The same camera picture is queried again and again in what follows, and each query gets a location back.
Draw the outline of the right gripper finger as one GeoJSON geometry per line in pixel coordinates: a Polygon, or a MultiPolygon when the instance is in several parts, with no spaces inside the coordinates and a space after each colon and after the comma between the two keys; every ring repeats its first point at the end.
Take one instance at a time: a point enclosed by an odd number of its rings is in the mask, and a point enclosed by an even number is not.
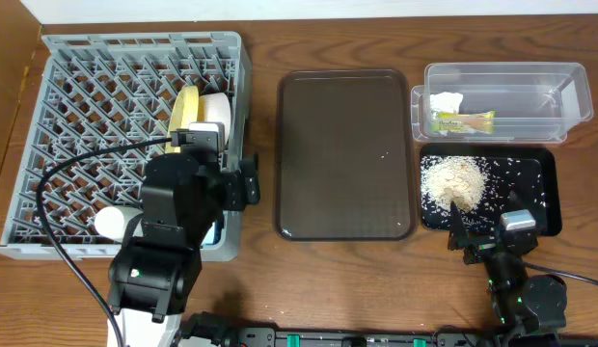
{"type": "Polygon", "coordinates": [[[531,198],[525,193],[511,190],[508,195],[508,211],[531,210],[531,198]]]}
{"type": "Polygon", "coordinates": [[[448,249],[450,251],[462,250],[469,245],[469,233],[465,228],[460,210],[456,203],[450,203],[451,224],[448,235],[448,249]]]}

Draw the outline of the light blue bowl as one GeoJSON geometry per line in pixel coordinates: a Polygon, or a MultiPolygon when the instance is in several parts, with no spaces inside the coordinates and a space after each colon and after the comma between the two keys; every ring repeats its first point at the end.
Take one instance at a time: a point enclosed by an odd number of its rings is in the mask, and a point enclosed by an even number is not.
{"type": "Polygon", "coordinates": [[[202,247],[216,245],[219,242],[222,227],[219,221],[213,223],[202,241],[202,247]]]}

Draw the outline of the pile of rice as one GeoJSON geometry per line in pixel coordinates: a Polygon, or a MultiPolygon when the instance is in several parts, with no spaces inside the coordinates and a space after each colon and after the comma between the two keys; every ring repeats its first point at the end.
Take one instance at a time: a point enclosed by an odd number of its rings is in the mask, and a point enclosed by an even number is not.
{"type": "Polygon", "coordinates": [[[424,156],[420,161],[421,197],[438,211],[454,203],[463,212],[476,210],[486,191],[487,173],[471,156],[424,156]]]}

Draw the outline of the pink white bowl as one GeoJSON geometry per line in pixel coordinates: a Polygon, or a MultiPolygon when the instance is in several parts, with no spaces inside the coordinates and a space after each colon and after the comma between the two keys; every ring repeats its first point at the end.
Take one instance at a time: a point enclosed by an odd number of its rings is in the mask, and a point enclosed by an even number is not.
{"type": "Polygon", "coordinates": [[[221,122],[224,125],[225,143],[230,138],[231,105],[224,93],[212,93],[199,97],[198,121],[221,122]]]}

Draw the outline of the yellow round plate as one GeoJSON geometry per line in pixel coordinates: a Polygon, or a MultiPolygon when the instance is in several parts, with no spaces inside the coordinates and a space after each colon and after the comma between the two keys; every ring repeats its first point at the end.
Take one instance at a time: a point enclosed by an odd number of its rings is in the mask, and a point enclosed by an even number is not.
{"type": "Polygon", "coordinates": [[[187,129],[198,120],[200,92],[197,86],[184,86],[178,93],[169,120],[168,135],[178,129],[187,129]]]}

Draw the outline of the green snack wrapper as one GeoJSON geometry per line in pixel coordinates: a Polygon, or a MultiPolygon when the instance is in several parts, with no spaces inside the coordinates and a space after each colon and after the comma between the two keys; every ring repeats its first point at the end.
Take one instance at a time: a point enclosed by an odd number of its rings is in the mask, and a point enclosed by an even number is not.
{"type": "Polygon", "coordinates": [[[431,122],[431,131],[448,135],[455,134],[492,134],[495,111],[477,114],[455,114],[437,112],[431,122]]]}

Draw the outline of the white plastic cup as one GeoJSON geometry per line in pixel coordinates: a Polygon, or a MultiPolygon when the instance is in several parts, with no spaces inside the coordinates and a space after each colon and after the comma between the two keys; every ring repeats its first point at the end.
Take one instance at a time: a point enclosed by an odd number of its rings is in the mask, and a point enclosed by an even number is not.
{"type": "Polygon", "coordinates": [[[141,214],[131,206],[107,206],[95,214],[95,231],[102,237],[121,242],[130,221],[141,214]]]}

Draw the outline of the white tissue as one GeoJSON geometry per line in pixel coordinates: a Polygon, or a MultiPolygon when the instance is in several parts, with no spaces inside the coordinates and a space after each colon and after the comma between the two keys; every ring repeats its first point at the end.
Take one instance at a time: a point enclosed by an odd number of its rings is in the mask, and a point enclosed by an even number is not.
{"type": "Polygon", "coordinates": [[[430,110],[435,113],[458,114],[463,101],[462,93],[436,93],[429,97],[430,110]]]}

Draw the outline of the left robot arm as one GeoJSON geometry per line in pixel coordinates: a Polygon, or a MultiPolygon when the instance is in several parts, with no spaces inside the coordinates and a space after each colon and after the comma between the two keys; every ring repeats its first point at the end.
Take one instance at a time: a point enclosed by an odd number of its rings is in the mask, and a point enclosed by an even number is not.
{"type": "Polygon", "coordinates": [[[223,318],[181,316],[203,268],[208,231],[225,212],[259,202],[258,159],[224,172],[212,153],[164,154],[147,163],[141,195],[143,210],[109,269],[108,345],[238,345],[237,330],[223,318]]]}

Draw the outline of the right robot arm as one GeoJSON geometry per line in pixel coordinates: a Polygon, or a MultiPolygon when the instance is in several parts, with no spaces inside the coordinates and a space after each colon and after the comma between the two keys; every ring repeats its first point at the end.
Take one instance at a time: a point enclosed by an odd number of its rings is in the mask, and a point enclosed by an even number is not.
{"type": "Polygon", "coordinates": [[[464,252],[467,265],[482,264],[488,274],[492,307],[506,327],[495,346],[559,346],[566,326],[566,284],[556,275],[531,276],[523,256],[538,246],[537,210],[511,192],[509,209],[490,231],[472,233],[455,202],[450,204],[448,249],[464,252]]]}

